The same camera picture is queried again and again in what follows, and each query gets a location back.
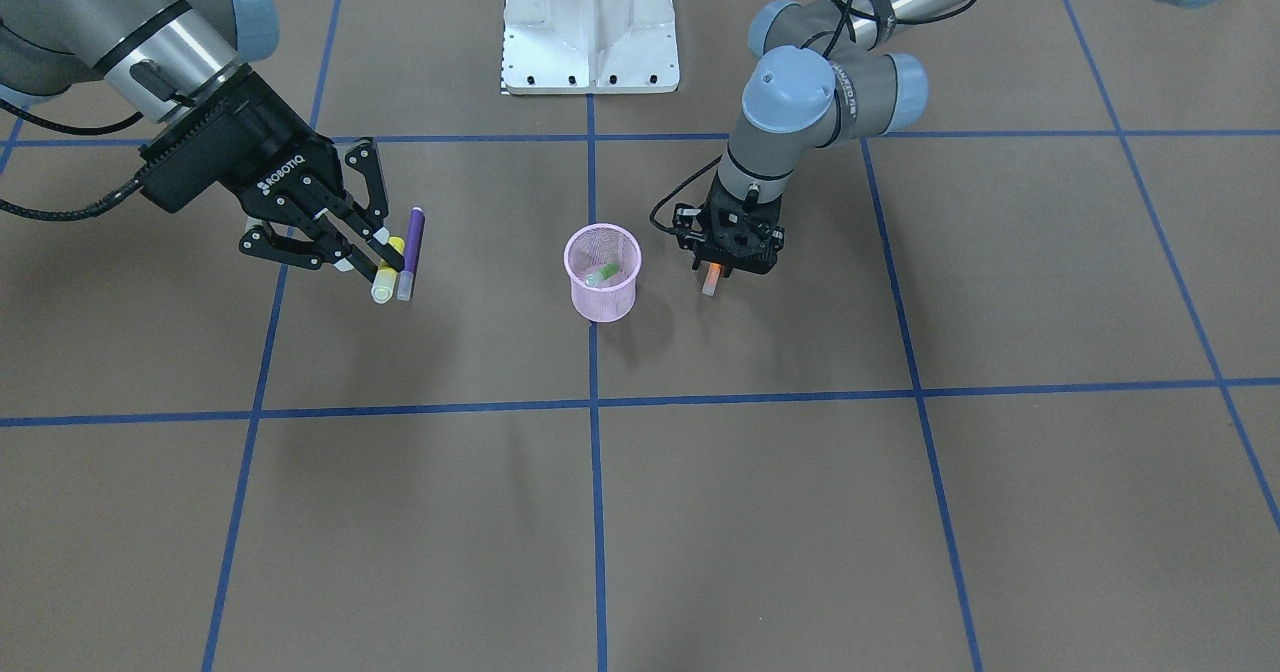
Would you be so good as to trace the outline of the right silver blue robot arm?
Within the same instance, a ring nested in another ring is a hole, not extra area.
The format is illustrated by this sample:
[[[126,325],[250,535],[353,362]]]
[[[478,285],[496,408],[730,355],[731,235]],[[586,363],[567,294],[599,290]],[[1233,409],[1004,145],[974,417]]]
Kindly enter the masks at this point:
[[[5,111],[74,136],[161,125],[100,201],[4,212],[82,221],[136,193],[177,212],[223,186],[250,218],[247,256],[366,279],[404,268],[372,140],[339,152],[253,70],[279,44],[273,0],[1,0],[1,13]]]

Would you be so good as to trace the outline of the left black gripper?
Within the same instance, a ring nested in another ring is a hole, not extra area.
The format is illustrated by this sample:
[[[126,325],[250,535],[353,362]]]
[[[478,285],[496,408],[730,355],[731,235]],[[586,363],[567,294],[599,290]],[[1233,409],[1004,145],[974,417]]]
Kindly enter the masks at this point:
[[[777,243],[781,239],[781,197],[769,202],[740,198],[713,177],[707,198],[709,239],[714,243]]]

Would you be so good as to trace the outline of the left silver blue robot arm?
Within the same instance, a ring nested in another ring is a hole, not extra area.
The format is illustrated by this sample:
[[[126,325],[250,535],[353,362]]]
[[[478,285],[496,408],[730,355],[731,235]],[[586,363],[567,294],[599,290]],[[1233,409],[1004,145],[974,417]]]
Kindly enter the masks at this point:
[[[741,95],[707,201],[682,204],[671,234],[696,244],[754,256],[781,248],[781,198],[808,148],[896,133],[923,115],[924,67],[883,52],[895,35],[950,20],[978,0],[777,0],[751,20],[748,46],[756,65]],[[1201,8],[1217,0],[1153,0]]]

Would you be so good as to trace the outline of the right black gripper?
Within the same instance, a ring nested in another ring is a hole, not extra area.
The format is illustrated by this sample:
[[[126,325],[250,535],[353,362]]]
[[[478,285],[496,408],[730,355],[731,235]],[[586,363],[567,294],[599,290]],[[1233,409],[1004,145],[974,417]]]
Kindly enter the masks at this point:
[[[294,239],[268,224],[306,227],[320,212],[340,218],[347,195],[332,140],[307,125],[256,70],[237,70],[201,106],[145,145],[141,157],[142,193],[166,212],[182,210],[210,186],[229,189],[251,216],[238,243],[246,256],[308,270],[401,271],[401,253],[387,230],[389,201],[374,138],[357,140],[344,154],[344,165],[366,189],[367,201],[355,204],[357,216],[349,221],[370,253],[330,218],[319,218],[319,239]]]

